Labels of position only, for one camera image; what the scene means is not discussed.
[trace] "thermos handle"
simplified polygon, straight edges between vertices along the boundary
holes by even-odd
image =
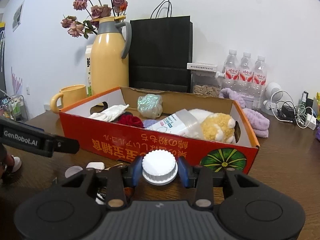
[[[132,30],[131,30],[131,24],[129,22],[116,23],[116,28],[120,28],[123,26],[125,26],[126,28],[126,36],[125,36],[124,48],[121,52],[121,58],[126,58],[131,45]]]

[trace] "wall picture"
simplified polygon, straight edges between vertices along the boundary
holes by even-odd
[[[23,9],[23,4],[24,4],[24,2],[18,7],[18,9],[16,10],[16,12],[13,16],[13,22],[12,22],[12,31],[13,32],[21,23],[21,14],[22,14],[22,9]]]

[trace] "purple towel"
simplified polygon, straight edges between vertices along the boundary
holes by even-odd
[[[237,101],[239,105],[243,108],[244,114],[247,116],[250,125],[252,126],[252,129],[256,136],[261,137],[261,138],[268,138],[269,136],[269,125],[270,121],[269,119],[265,118],[262,114],[245,108],[246,104],[245,101],[243,100],[242,96],[235,92],[232,91],[230,88],[223,88],[220,91],[219,94],[220,98],[229,98],[234,101]]]
[[[243,100],[242,96],[237,92],[232,91],[230,88],[221,89],[219,97],[237,101],[242,108],[246,107],[245,101]]]

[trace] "iridescent plastic bag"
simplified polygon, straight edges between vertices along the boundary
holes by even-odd
[[[145,118],[156,119],[162,114],[162,97],[154,94],[139,97],[138,111]]]

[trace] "mug handle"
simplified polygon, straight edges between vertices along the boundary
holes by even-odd
[[[54,95],[50,101],[50,109],[52,110],[52,112],[54,112],[56,114],[59,113],[59,108],[57,107],[57,101],[59,98],[61,98],[61,104],[63,105],[63,101],[62,101],[63,93],[62,92]]]

